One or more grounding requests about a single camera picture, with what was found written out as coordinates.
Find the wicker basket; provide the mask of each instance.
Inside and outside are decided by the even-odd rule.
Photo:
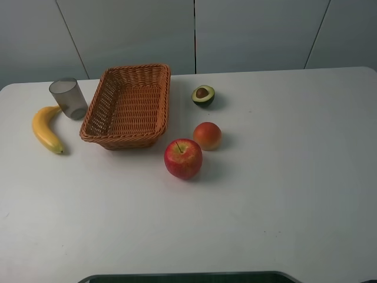
[[[166,131],[169,88],[170,68],[164,64],[108,69],[80,137],[109,150],[151,146]]]

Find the white table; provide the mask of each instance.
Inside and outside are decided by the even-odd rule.
[[[97,80],[80,81],[88,101]],[[213,86],[212,108],[191,101]],[[377,73],[368,68],[177,75],[167,133],[144,150],[81,141],[43,148],[31,120],[49,83],[0,92],[0,282],[95,274],[269,271],[304,283],[377,279]],[[190,182],[168,142],[203,121],[223,131]]]

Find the apple stem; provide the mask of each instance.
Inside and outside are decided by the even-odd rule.
[[[177,144],[177,147],[178,147],[179,151],[180,151],[181,153],[183,153],[177,142],[176,142],[176,144]]]

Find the banana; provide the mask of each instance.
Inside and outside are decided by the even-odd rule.
[[[59,138],[50,130],[49,122],[60,110],[60,106],[44,107],[34,115],[32,121],[33,132],[37,139],[56,154],[63,153],[64,147]]]

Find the gray cup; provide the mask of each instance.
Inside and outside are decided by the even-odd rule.
[[[88,105],[76,79],[62,78],[54,81],[48,90],[68,118],[79,120],[85,116]]]

